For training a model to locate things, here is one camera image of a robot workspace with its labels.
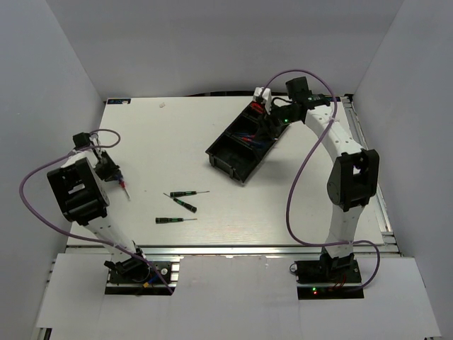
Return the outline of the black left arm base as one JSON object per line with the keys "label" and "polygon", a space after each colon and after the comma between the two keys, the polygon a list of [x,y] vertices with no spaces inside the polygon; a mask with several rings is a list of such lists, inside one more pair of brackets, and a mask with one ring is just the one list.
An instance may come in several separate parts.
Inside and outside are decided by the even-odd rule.
{"label": "black left arm base", "polygon": [[171,283],[171,261],[154,262],[156,270],[135,258],[117,263],[105,261],[104,266],[108,268],[106,295],[171,296],[175,289]]}

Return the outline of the blue table label left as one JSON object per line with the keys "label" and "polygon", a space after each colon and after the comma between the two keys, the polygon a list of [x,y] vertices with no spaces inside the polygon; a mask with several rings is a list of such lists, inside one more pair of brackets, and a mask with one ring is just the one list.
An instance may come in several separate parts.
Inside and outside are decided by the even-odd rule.
{"label": "blue table label left", "polygon": [[109,98],[106,101],[107,105],[128,105],[131,103],[131,98]]}

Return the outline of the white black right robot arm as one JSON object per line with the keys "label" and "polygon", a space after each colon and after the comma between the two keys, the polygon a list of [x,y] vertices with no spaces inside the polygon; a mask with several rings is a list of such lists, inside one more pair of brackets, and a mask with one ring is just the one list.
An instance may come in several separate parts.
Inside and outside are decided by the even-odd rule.
{"label": "white black right robot arm", "polygon": [[379,154],[354,141],[341,125],[334,97],[312,93],[305,77],[288,81],[286,88],[289,102],[284,106],[273,104],[267,87],[255,89],[253,103],[263,107],[263,120],[271,137],[276,136],[276,128],[295,122],[304,123],[315,134],[317,141],[302,162],[304,166],[319,146],[331,158],[326,190],[333,210],[328,236],[321,245],[329,259],[321,262],[319,272],[325,281],[334,283],[345,274],[341,260],[352,256],[358,220],[377,193]]}

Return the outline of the black three-compartment bin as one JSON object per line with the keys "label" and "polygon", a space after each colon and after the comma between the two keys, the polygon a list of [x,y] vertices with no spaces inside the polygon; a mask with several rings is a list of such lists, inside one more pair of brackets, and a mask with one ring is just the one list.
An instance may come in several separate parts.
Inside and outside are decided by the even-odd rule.
{"label": "black three-compartment bin", "polygon": [[206,150],[212,167],[224,172],[229,178],[242,183],[245,183],[248,177],[258,168],[267,153],[287,129],[287,126],[282,129],[279,138],[273,141],[274,145],[271,148],[255,149],[249,147],[244,141],[233,136],[235,132],[244,132],[250,135],[255,135],[257,132],[258,114],[253,112],[248,105]]}

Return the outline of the blue red screwdriver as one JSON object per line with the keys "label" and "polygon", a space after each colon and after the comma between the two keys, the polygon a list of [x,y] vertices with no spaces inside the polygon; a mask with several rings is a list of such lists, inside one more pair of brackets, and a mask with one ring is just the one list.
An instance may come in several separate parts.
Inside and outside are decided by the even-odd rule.
{"label": "blue red screwdriver", "polygon": [[127,199],[130,200],[131,197],[130,197],[129,192],[127,191],[126,183],[125,183],[125,180],[124,180],[123,176],[121,176],[121,175],[116,175],[116,176],[115,176],[115,179],[116,179],[116,181],[118,182],[118,184],[120,185],[122,191],[125,193]]}
{"label": "blue red screwdriver", "polygon": [[244,132],[235,132],[234,137],[239,138],[240,140],[249,143],[250,145],[263,145],[264,141],[256,139],[255,135],[250,135]]}
{"label": "blue red screwdriver", "polygon": [[257,141],[252,139],[243,138],[242,139],[249,147],[255,149],[268,149],[274,145],[273,141]]}

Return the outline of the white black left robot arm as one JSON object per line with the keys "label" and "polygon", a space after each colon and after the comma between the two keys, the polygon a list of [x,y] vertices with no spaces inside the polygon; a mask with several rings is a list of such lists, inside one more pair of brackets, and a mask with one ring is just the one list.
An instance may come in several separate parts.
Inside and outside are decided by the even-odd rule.
{"label": "white black left robot arm", "polygon": [[125,274],[141,283],[149,276],[149,264],[132,259],[134,255],[144,258],[142,250],[108,215],[110,201],[104,185],[116,183],[125,189],[125,180],[120,166],[100,143],[101,131],[74,135],[68,160],[47,172],[47,180],[63,216],[89,230],[96,241],[102,241],[114,265],[128,261]]}

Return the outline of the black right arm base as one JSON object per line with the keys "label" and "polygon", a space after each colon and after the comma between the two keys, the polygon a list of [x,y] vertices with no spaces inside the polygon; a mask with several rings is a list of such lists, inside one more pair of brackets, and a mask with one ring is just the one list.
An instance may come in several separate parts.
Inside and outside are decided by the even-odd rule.
{"label": "black right arm base", "polygon": [[298,300],[363,299],[362,276],[353,253],[331,258],[323,252],[318,260],[295,261],[289,272],[297,281]]}

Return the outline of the green black precision screwdriver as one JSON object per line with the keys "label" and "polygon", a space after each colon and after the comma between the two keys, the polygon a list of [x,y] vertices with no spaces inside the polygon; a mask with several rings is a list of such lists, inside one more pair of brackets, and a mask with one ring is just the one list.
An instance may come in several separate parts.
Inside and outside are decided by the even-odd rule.
{"label": "green black precision screwdriver", "polygon": [[182,200],[180,200],[179,198],[172,198],[173,202],[179,204],[180,206],[184,207],[186,210],[192,212],[192,213],[196,213],[197,212],[197,208],[189,203],[186,203]]}
{"label": "green black precision screwdriver", "polygon": [[195,196],[197,194],[201,193],[209,193],[209,191],[173,191],[170,192],[169,194],[164,193],[164,195],[170,197],[170,198],[180,198],[180,197],[186,197],[186,196]]}
{"label": "green black precision screwdriver", "polygon": [[195,221],[197,218],[182,218],[182,217],[156,217],[156,224],[169,224],[178,222]]}

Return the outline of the aluminium table edge rail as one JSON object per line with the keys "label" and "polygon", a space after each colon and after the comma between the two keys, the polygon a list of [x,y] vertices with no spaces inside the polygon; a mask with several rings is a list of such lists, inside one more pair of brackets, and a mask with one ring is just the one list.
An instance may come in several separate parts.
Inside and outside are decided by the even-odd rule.
{"label": "aluminium table edge rail", "polygon": [[350,175],[348,183],[353,185],[352,189],[341,189],[341,195],[351,208],[359,204],[367,204],[369,210],[374,212],[377,224],[379,225],[384,252],[399,252],[394,232],[386,211],[386,205],[378,184],[380,156],[377,151],[367,147],[365,136],[358,120],[357,113],[353,108],[353,100],[350,94],[342,97],[343,107],[350,127],[351,135],[361,148],[358,156],[351,157],[351,160],[358,166],[358,173]]}

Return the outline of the red black utility knife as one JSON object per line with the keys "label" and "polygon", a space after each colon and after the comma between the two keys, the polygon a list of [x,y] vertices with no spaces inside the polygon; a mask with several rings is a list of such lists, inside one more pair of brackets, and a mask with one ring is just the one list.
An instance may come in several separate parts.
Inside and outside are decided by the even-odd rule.
{"label": "red black utility knife", "polygon": [[265,114],[266,113],[266,110],[265,110],[265,106],[261,103],[256,103],[254,101],[252,101],[248,107],[255,113],[257,114]]}

